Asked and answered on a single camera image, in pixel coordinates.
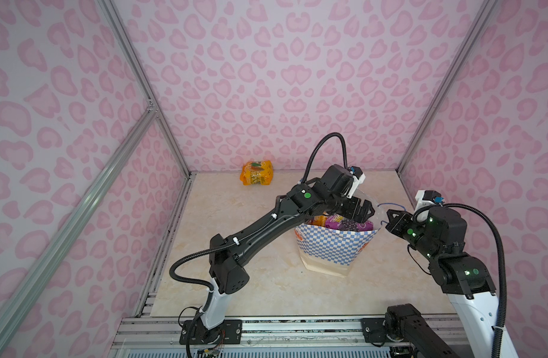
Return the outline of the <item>magenta grape candy bag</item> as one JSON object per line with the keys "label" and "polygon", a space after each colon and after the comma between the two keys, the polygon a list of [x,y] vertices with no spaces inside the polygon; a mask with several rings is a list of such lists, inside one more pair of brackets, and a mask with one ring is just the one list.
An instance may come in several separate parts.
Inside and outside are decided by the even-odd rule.
{"label": "magenta grape candy bag", "polygon": [[329,216],[324,223],[324,227],[331,230],[353,232],[367,232],[374,230],[374,225],[371,221],[357,223],[353,219],[347,219],[338,214]]}

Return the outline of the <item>yellow mango candy bag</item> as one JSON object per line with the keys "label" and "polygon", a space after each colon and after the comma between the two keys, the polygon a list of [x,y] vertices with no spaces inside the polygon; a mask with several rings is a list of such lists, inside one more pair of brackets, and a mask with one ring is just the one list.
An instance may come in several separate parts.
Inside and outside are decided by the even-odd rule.
{"label": "yellow mango candy bag", "polygon": [[318,227],[325,227],[328,216],[314,216],[311,221],[309,222],[310,225],[318,226]]}

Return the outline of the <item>white blue checkered paper bag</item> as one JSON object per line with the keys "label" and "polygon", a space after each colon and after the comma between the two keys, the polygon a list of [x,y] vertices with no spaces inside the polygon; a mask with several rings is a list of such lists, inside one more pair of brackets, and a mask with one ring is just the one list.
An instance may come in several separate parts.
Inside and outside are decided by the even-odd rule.
{"label": "white blue checkered paper bag", "polygon": [[395,202],[380,202],[362,191],[355,194],[369,199],[375,215],[368,221],[374,225],[373,231],[337,231],[310,225],[309,222],[294,229],[299,256],[306,269],[323,274],[345,277],[351,266],[368,244],[378,236],[388,223],[388,209],[404,210],[405,206]]}

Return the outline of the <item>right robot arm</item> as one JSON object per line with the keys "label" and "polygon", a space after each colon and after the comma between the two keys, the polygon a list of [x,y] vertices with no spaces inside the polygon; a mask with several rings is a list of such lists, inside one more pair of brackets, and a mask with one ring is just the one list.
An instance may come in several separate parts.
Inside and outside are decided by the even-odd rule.
{"label": "right robot arm", "polygon": [[[482,260],[465,252],[467,223],[460,210],[479,216],[492,232],[497,249],[497,283]],[[405,240],[409,250],[428,261],[428,272],[454,307],[474,356],[517,357],[506,329],[504,245],[493,221],[474,207],[456,203],[433,204],[414,213],[390,209],[387,216],[387,231]],[[456,356],[412,304],[388,307],[380,326],[364,325],[363,329],[366,342],[375,347],[408,342],[424,357]]]}

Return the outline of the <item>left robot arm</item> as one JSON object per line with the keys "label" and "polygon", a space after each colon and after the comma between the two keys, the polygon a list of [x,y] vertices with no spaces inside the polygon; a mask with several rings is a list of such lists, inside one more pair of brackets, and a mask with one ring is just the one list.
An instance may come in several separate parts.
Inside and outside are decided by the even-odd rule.
{"label": "left robot arm", "polygon": [[[355,196],[364,180],[362,169],[356,166],[346,169],[333,165],[322,177],[301,180],[289,192],[277,196],[274,208],[247,228],[228,237],[217,234],[211,238],[208,249],[176,261],[169,270],[173,280],[205,286],[208,290],[205,304],[187,323],[187,345],[226,340],[224,322],[229,302],[250,280],[245,265],[282,234],[323,214],[366,222],[374,213],[372,204]],[[181,265],[204,256],[209,258],[210,280],[177,273]]]}

